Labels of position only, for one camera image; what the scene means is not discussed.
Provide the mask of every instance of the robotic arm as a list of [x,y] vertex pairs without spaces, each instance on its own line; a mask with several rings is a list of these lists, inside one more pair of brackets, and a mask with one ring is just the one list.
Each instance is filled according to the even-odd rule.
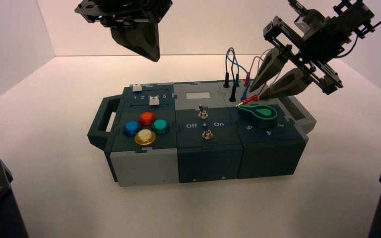
[[[271,84],[259,96],[261,100],[297,95],[312,82],[327,95],[342,88],[338,73],[327,63],[353,50],[341,55],[344,52],[342,46],[351,42],[349,37],[353,33],[357,35],[355,46],[358,38],[363,39],[381,24],[381,21],[376,25],[371,24],[375,15],[362,0],[356,0],[355,3],[341,0],[340,4],[333,7],[338,14],[335,17],[324,17],[319,11],[306,9],[296,0],[288,2],[299,14],[294,23],[304,35],[297,34],[278,16],[264,28],[264,38],[275,48],[266,55],[250,92],[278,74],[288,60],[296,68]],[[104,27],[109,27],[118,44],[152,61],[158,61],[158,23],[172,4],[171,0],[83,0],[75,12],[89,23],[100,21]],[[281,34],[297,47],[298,53],[292,53],[293,45],[284,45],[277,39]],[[315,74],[317,69],[324,73],[323,77]]]

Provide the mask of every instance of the off label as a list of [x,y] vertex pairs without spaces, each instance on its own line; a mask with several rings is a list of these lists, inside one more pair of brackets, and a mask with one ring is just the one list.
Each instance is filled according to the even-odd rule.
[[197,128],[198,124],[186,124],[186,128],[191,129],[191,128]]
[[[223,122],[214,122],[212,125],[214,125],[215,127],[223,127],[223,126],[226,126],[226,124],[223,123]],[[193,123],[193,124],[186,124],[186,128],[188,128],[188,129],[198,128],[198,124],[196,124],[196,123]]]

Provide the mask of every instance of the blue button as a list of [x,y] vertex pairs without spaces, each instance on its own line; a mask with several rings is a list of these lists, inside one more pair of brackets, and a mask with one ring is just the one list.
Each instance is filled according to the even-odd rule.
[[123,132],[126,136],[135,136],[141,128],[142,127],[138,122],[128,121],[123,128]]

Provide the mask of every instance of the red button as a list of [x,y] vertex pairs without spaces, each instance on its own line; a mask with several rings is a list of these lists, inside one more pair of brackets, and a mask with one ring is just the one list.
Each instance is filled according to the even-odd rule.
[[139,117],[139,123],[142,125],[151,125],[155,120],[155,115],[151,112],[144,112]]

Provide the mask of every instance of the yellow button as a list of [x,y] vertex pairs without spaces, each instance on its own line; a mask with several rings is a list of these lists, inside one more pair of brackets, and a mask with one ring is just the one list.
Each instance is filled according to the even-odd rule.
[[140,130],[135,136],[138,145],[149,145],[155,140],[155,133],[149,129]]

